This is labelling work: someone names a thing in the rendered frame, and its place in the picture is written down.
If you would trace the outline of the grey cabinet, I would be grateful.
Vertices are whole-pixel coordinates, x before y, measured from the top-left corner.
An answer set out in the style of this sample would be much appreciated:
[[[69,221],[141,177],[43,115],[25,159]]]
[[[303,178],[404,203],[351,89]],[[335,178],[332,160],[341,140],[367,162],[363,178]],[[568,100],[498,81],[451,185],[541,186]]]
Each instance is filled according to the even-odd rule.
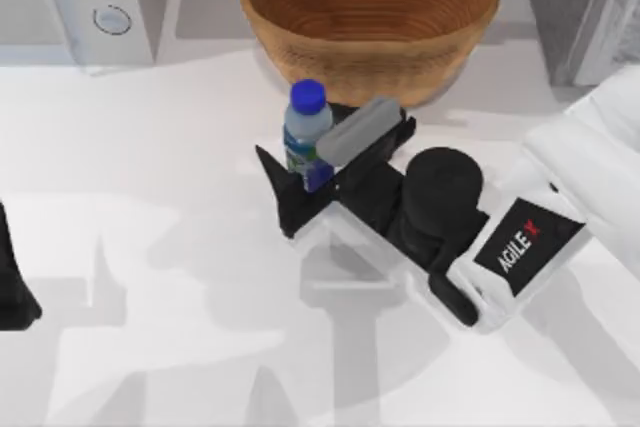
[[[595,86],[640,65],[640,0],[530,0],[550,83]]]

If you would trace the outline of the brown woven basket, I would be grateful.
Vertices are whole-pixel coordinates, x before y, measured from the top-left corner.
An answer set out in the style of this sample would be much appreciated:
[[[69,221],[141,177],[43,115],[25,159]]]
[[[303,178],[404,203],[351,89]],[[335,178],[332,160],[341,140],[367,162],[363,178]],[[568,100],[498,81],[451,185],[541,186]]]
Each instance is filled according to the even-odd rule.
[[[404,107],[461,69],[500,0],[239,0],[266,57],[288,82],[320,81],[351,107],[386,95]]]

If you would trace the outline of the pale microwave oven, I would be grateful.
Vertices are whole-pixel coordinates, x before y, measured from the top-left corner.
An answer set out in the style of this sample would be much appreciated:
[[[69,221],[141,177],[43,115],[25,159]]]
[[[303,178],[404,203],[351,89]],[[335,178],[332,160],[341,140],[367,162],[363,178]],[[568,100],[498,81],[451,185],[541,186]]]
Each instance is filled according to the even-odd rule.
[[[154,64],[167,0],[0,0],[0,66],[76,66],[84,71]],[[101,32],[93,10],[115,5],[132,19],[121,36]]]

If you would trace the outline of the round grey microwave knob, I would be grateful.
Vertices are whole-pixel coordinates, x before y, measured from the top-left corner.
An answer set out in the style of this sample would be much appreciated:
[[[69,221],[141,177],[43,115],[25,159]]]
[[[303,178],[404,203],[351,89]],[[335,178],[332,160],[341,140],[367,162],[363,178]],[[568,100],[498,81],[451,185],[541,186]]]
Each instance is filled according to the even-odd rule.
[[[115,5],[94,9],[93,23],[101,32],[111,36],[124,35],[133,25],[130,15]]]

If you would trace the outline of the clear bottle with blue cap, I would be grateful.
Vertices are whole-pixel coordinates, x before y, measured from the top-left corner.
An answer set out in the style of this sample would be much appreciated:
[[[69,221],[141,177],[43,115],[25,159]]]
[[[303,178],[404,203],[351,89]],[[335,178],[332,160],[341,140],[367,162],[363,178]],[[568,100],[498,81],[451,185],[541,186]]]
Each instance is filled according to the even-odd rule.
[[[301,176],[307,192],[318,190],[334,174],[316,151],[316,143],[333,125],[324,86],[313,79],[295,82],[284,116],[283,143],[287,169]]]

